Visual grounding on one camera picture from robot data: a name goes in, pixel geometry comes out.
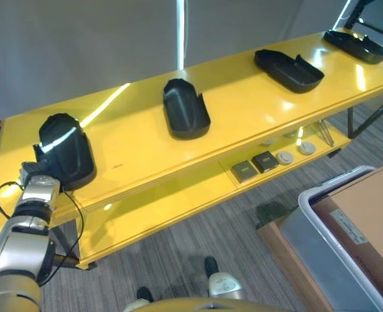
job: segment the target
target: dark gray square object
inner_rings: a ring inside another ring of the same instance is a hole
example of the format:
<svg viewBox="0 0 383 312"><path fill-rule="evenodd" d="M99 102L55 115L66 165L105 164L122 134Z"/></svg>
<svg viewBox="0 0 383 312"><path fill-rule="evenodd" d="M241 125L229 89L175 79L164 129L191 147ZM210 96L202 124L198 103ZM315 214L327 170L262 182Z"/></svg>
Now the dark gray square object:
<svg viewBox="0 0 383 312"><path fill-rule="evenodd" d="M256 169L248 161L235 164L232 166L231 171L240 183L245 182L258 174Z"/></svg>

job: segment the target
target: white label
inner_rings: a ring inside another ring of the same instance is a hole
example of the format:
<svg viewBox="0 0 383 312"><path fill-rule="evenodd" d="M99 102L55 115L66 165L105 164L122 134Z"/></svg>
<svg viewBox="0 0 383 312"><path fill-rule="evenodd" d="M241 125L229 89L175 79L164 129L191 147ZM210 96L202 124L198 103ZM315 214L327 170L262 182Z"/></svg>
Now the white label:
<svg viewBox="0 0 383 312"><path fill-rule="evenodd" d="M330 213L330 216L341 226L346 234L354 241L356 245L369 242L365 235L350 221L347 215L340 209L336 209Z"/></svg>

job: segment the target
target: yellow table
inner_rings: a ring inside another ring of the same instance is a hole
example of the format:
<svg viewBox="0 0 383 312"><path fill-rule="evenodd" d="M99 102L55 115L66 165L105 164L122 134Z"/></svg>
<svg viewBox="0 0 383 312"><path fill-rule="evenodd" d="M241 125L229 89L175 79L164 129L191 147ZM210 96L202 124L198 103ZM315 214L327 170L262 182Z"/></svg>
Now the yellow table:
<svg viewBox="0 0 383 312"><path fill-rule="evenodd" d="M18 177L21 162L34 161L32 145L39 141L38 129L48 116L67 112L81 120L98 169L95 180L73 194L83 206L87 222L80 243L83 267L348 144L349 140L332 128L336 145L330 148L309 127L306 136L318 144L313 157L296 156L291 166L280 166L244 185L229 171L232 164L261 151L262 141L383 93L383 62L360 62L322 37L320 32L266 47L291 57L301 54L324 72L320 85L305 94L288 91L259 70L253 61L254 49L7 118L1 126L0 184ZM162 90L175 77L188 80L204 94L211 127L202 138L175 140L168 133ZM295 141L281 138L271 148L291 150ZM7 213L13 211L18 196L13 188L0 193ZM110 203L115 204L103 210ZM74 218L77 211L61 196L52 225ZM124 226L112 224L114 219L125 222ZM0 215L0 229L5 221Z"/></svg>

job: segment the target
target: person's foot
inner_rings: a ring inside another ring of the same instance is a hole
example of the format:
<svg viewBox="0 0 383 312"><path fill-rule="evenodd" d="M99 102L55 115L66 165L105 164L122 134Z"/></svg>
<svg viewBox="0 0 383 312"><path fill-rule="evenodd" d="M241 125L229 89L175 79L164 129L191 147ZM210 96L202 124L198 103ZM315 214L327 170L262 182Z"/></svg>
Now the person's foot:
<svg viewBox="0 0 383 312"><path fill-rule="evenodd" d="M210 278L211 275L218 272L218 266L216 259L209 255L204 259L204 268L205 268L205 274L207 275L207 278Z"/></svg>
<svg viewBox="0 0 383 312"><path fill-rule="evenodd" d="M153 302L152 294L150 290L144 286L142 286L137 291L137 299L145 299L149 302Z"/></svg>

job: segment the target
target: plastic storage bin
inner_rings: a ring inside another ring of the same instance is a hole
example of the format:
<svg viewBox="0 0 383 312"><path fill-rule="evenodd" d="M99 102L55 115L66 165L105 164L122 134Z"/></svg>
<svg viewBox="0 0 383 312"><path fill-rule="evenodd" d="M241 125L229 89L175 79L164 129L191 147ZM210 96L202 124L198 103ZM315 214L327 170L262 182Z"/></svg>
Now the plastic storage bin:
<svg viewBox="0 0 383 312"><path fill-rule="evenodd" d="M335 311L383 311L383 297L340 245L311 205L329 192L374 170L359 166L304 191L280 231Z"/></svg>

